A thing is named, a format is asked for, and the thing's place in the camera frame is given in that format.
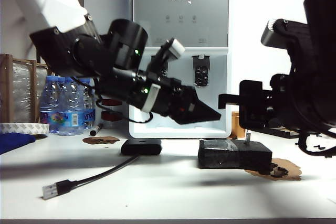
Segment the blue cloth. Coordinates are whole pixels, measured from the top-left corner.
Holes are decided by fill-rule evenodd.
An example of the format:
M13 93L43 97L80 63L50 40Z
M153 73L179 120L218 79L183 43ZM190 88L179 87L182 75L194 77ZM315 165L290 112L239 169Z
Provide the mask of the blue cloth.
M9 152L21 146L35 142L35 137L29 134L6 133L0 134L0 154Z

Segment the robotic arm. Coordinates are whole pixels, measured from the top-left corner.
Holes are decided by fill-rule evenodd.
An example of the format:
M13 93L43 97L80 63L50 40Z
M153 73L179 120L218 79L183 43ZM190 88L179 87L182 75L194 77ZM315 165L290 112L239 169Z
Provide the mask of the robotic arm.
M161 75L162 66L185 50L176 39L161 46L146 71L139 70L148 36L136 23L115 20L100 36L78 0L16 1L34 45L56 74L99 78L94 87L98 95L169 116L179 124L219 120L220 114L201 102L193 87Z
M246 129L268 127L277 120L300 133L298 146L309 155L331 157L336 147L320 152L307 150L307 136L336 127L336 3L335 0L305 0L308 24L284 19L269 21L261 42L287 49L290 74L276 74L263 90L258 81L240 83L240 95L221 94L219 107L239 104L240 124Z

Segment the water bottle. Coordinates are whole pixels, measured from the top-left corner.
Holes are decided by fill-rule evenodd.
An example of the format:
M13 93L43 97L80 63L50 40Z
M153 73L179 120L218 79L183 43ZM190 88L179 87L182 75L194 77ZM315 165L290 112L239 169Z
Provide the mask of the water bottle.
M88 85L90 85L90 78L82 78L81 82L85 84L83 90L84 96L84 127L86 129L92 128L96 120L95 100L93 94L90 93Z
M46 84L40 96L40 122L49 124L49 133L58 132L60 117L59 86L57 76L47 76Z
M84 131L84 99L83 88L70 77L65 77L64 93L60 97L59 135L73 136Z
M59 93L61 96L63 96L65 90L65 77L58 77L58 86L59 86Z

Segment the water dispenser front panel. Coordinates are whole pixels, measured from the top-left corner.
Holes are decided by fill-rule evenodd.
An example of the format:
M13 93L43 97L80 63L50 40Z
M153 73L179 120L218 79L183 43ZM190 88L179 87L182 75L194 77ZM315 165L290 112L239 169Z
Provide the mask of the water dispenser front panel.
M171 37L185 47L227 47L229 0L133 0L133 20L149 34L147 46Z

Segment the plastic wrap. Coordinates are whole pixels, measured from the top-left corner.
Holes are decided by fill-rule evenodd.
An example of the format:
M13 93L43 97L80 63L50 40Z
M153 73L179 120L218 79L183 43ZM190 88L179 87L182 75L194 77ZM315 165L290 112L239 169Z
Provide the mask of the plastic wrap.
M37 95L37 106L39 106L39 98L42 94L43 87L46 84L47 78L47 69L45 67L38 67L36 68L36 95Z
M29 63L13 62L13 99L14 122L28 123L32 118L31 107L31 87L30 70L32 65Z
M38 100L46 82L47 69L43 66L36 67L37 104L32 101L32 73L31 63L13 62L13 100L15 105L13 122L15 123L34 122L33 106L38 106Z

